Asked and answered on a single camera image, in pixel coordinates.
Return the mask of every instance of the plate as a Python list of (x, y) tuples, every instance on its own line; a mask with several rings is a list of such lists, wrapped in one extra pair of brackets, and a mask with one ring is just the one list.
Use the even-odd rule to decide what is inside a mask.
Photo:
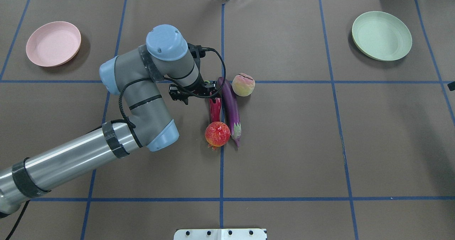
[(399, 60), (412, 46), (408, 27), (399, 18), (381, 11), (357, 17), (352, 25), (352, 38), (361, 52), (381, 61)]
[(58, 66), (70, 61), (81, 47), (81, 33), (65, 21), (47, 23), (27, 41), (26, 52), (31, 62), (40, 66)]

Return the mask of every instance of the table surface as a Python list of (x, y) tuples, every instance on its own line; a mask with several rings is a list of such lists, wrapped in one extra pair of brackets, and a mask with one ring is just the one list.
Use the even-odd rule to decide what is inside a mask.
[[(443, 8), (454, 2), (0, 0), (2, 168), (119, 118), (98, 67), (160, 24), (220, 51), (228, 79), (244, 72), (257, 83), (238, 99), (240, 148), (218, 151), (203, 137), (205, 100), (173, 102), (158, 84), (179, 140), (33, 199), (12, 239), (172, 239), (220, 227), (281, 240), (452, 239), (455, 11)], [(352, 23), (371, 10), (408, 26), (406, 57), (379, 62), (355, 47)], [(55, 68), (32, 64), (28, 37), (56, 20), (80, 29), (80, 51)], [(201, 74), (221, 74), (215, 55)], [(2, 219), (1, 237), (17, 216)]]

